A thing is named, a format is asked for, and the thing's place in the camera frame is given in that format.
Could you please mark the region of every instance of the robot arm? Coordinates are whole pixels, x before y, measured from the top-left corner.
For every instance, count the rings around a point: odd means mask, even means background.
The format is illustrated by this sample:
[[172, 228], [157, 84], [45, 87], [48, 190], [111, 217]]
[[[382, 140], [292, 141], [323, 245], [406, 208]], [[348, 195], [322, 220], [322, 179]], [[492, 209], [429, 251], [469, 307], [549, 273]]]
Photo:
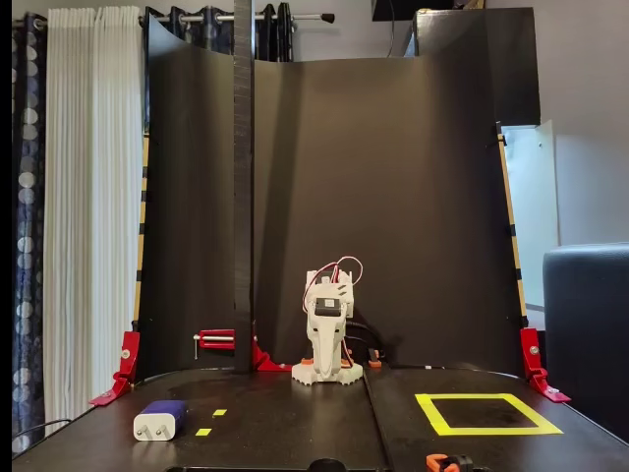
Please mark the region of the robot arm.
[[293, 379], [302, 384], [350, 384], [363, 374], [363, 368], [359, 365], [354, 364], [349, 368], [341, 365], [345, 323], [354, 311], [352, 276], [341, 270], [338, 282], [332, 283], [329, 277], [324, 276], [311, 284], [315, 274], [314, 271], [308, 272], [305, 300], [307, 334], [313, 344], [314, 359], [311, 363], [293, 366]]

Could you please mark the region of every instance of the yellow tape square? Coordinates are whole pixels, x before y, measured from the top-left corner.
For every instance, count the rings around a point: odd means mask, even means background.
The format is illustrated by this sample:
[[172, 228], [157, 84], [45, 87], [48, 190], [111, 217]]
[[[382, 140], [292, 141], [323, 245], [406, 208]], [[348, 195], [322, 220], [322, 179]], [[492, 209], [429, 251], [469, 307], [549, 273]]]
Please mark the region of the yellow tape square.
[[[563, 435], [561, 430], [550, 423], [544, 416], [516, 398], [511, 393], [418, 393], [418, 403], [426, 413], [430, 424], [440, 436], [525, 436], [525, 435]], [[520, 413], [536, 424], [532, 428], [450, 428], [433, 400], [495, 400], [508, 401]]]

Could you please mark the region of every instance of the black chair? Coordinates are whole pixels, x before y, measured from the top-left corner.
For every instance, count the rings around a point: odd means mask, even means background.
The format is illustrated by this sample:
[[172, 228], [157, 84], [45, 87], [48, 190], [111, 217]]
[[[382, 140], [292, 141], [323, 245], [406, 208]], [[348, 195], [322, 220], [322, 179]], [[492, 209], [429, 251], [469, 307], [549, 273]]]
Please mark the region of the black chair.
[[629, 243], [547, 253], [543, 292], [549, 383], [629, 442]]

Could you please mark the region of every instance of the red clamp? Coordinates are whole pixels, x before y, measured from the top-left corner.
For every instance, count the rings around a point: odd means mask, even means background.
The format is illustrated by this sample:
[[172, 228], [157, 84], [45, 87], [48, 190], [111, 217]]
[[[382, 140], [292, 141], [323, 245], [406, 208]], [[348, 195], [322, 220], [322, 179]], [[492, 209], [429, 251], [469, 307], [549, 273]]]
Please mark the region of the red clamp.
[[120, 355], [120, 370], [114, 374], [114, 385], [111, 389], [89, 401], [94, 406], [105, 406], [116, 398], [131, 390], [131, 384], [136, 378], [138, 349], [140, 348], [140, 333], [125, 331], [122, 340], [122, 354]]
[[[233, 351], [236, 349], [236, 336], [234, 329], [204, 329], [195, 334], [195, 359], [199, 357], [198, 347], [201, 349], [224, 349]], [[287, 372], [292, 366], [277, 365], [271, 361], [271, 357], [262, 351], [257, 345], [257, 336], [252, 339], [252, 366], [260, 372]]]
[[520, 329], [520, 341], [524, 355], [524, 373], [529, 385], [555, 403], [570, 401], [570, 397], [561, 393], [557, 388], [548, 385], [548, 372], [542, 367], [538, 331], [534, 327]]

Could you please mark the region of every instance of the curtain rod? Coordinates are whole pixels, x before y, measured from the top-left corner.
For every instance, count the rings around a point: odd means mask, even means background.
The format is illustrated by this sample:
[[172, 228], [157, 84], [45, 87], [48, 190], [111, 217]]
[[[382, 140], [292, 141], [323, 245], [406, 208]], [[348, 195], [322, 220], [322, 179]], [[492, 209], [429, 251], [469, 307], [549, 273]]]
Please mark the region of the curtain rod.
[[[155, 17], [160, 23], [168, 23], [170, 21], [170, 17]], [[273, 15], [273, 20], [277, 20], [277, 15]], [[139, 17], [138, 20], [140, 24], [143, 23], [144, 17]], [[197, 16], [185, 16], [182, 15], [179, 18], [180, 22], [185, 23], [201, 23], [204, 20], [203, 15]], [[264, 20], [264, 15], [256, 15], [256, 20]], [[334, 14], [333, 13], [306, 13], [302, 15], [291, 15], [291, 21], [300, 21], [300, 20], [321, 20], [326, 23], [334, 23]], [[216, 15], [217, 22], [233, 22], [233, 15]], [[47, 22], [44, 20], [40, 20], [39, 18], [35, 18], [33, 21], [36, 28], [43, 28], [46, 26]], [[24, 25], [24, 21], [15, 20], [12, 21], [12, 27], [21, 27]]]

